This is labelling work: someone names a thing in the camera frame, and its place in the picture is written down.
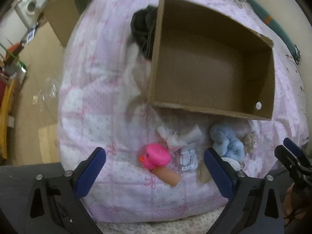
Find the person's right hand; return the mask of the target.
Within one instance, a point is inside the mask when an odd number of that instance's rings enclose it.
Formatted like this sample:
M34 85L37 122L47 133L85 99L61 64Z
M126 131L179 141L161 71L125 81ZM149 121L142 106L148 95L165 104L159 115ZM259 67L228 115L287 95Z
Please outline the person's right hand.
M282 203L285 228L299 224L309 211L309 204L304 202L304 199L295 192L294 187L295 182L287 188L285 199Z

